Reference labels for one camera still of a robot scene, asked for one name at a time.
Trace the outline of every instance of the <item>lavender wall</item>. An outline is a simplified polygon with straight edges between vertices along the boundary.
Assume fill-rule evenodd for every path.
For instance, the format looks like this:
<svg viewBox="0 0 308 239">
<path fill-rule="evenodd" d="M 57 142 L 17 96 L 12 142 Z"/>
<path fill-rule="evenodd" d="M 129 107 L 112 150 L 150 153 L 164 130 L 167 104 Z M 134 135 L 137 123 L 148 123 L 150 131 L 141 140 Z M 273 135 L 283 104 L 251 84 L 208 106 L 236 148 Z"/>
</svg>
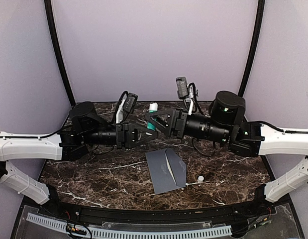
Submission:
<svg viewBox="0 0 308 239">
<path fill-rule="evenodd" d="M 53 0 L 68 76 L 78 102 L 176 100 L 186 76 L 212 100 L 237 92 L 257 0 Z"/>
<path fill-rule="evenodd" d="M 70 108 L 57 67 L 43 0 L 0 0 L 0 129 L 48 133 Z M 44 160 L 14 160 L 37 178 Z M 0 184 L 0 239 L 10 238 L 22 196 Z"/>
<path fill-rule="evenodd" d="M 255 62 L 246 90 L 248 120 L 308 128 L 308 1 L 267 1 Z M 270 155 L 276 175 L 301 157 Z M 308 238 L 308 186 L 291 193 Z"/>
</svg>

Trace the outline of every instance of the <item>white bottle cap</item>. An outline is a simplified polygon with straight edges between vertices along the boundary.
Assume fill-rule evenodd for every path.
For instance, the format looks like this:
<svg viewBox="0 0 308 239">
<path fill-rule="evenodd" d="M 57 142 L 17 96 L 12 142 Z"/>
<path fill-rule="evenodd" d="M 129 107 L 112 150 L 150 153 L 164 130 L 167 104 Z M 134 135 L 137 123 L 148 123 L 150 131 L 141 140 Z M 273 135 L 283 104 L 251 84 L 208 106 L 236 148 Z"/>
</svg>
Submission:
<svg viewBox="0 0 308 239">
<path fill-rule="evenodd" d="M 157 111 L 158 110 L 158 104 L 157 103 L 150 103 L 149 110 L 150 111 Z"/>
<path fill-rule="evenodd" d="M 202 182 L 204 181 L 204 179 L 205 179 L 205 178 L 204 178 L 203 176 L 199 176 L 197 181 L 198 181 L 199 183 L 202 183 Z"/>
</svg>

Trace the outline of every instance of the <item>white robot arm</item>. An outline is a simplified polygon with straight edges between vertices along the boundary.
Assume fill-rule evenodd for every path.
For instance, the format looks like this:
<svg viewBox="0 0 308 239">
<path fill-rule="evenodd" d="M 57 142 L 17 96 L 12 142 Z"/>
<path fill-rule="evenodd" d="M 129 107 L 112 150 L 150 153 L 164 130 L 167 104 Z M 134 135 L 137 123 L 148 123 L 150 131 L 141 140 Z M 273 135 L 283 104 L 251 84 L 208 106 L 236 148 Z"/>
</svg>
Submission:
<svg viewBox="0 0 308 239">
<path fill-rule="evenodd" d="M 111 122 L 97 115 L 93 103 L 83 102 L 70 110 L 71 129 L 64 127 L 48 135 L 0 132 L 0 183 L 26 195 L 38 204 L 58 200 L 54 187 L 40 183 L 18 170 L 10 160 L 76 160 L 89 153 L 86 144 L 134 148 L 155 139 L 158 133 L 146 127 L 123 122 L 133 111 L 137 95 L 124 92 Z M 138 136 L 141 132 L 146 137 Z"/>
<path fill-rule="evenodd" d="M 276 202 L 285 194 L 308 183 L 308 129 L 282 128 L 284 132 L 263 125 L 259 155 L 269 154 L 300 154 L 303 159 L 290 171 L 280 178 L 267 183 L 264 186 L 265 200 Z"/>
<path fill-rule="evenodd" d="M 6 136 L 37 137 L 35 138 L 6 138 Z M 43 135 L 25 135 L 0 133 L 0 183 L 33 199 L 38 204 L 49 201 L 50 191 L 47 185 L 39 183 L 17 169 L 9 160 L 11 159 L 62 159 L 61 137 L 58 134 L 48 138 Z"/>
<path fill-rule="evenodd" d="M 179 77 L 176 83 L 179 99 L 185 100 L 189 97 L 186 78 Z M 147 113 L 145 118 L 166 136 L 182 139 L 188 135 L 220 145 L 227 143 L 228 151 L 239 156 L 303 155 L 301 162 L 285 175 L 257 188 L 255 200 L 276 202 L 308 182 L 308 129 L 277 128 L 263 121 L 245 122 L 245 109 L 242 97 L 220 91 L 208 109 L 209 116 L 202 112 L 198 115 L 190 110 L 172 109 Z"/>
</svg>

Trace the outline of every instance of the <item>folded gray paper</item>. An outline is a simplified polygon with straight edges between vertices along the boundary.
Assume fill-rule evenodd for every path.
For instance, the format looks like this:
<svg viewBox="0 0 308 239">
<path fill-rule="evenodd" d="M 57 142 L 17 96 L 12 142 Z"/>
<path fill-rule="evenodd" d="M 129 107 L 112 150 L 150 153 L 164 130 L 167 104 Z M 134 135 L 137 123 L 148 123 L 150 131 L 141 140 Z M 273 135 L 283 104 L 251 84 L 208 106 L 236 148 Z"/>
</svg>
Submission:
<svg viewBox="0 0 308 239">
<path fill-rule="evenodd" d="M 170 148 L 146 153 L 155 194 L 186 186 L 187 166 Z"/>
</svg>

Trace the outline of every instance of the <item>brown marble surface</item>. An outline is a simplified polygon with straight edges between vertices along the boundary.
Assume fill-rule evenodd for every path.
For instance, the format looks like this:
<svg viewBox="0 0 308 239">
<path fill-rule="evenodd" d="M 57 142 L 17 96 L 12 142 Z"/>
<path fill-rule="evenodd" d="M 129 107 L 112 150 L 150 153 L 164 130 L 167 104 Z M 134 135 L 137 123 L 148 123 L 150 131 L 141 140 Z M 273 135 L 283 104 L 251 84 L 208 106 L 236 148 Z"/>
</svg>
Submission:
<svg viewBox="0 0 308 239">
<path fill-rule="evenodd" d="M 99 115 L 109 120 L 115 103 L 96 103 Z M 181 102 L 159 102 L 159 110 L 182 108 Z M 149 103 L 137 103 L 130 122 L 146 125 L 144 114 Z M 209 102 L 201 102 L 206 112 Z M 212 143 L 200 141 L 197 146 L 206 154 Z M 184 189 L 154 195 L 145 153 L 163 148 L 173 149 L 187 164 Z M 99 146 L 102 153 L 111 147 Z M 198 185 L 202 175 L 205 182 Z M 219 148 L 213 157 L 200 156 L 193 150 L 190 137 L 179 140 L 162 133 L 145 145 L 132 150 L 114 149 L 104 155 L 91 153 L 74 162 L 49 161 L 43 169 L 41 182 L 56 187 L 63 202 L 79 205 L 133 210 L 175 210 L 214 207 L 253 199 L 255 188 L 269 182 L 261 158 L 243 158 Z"/>
</svg>

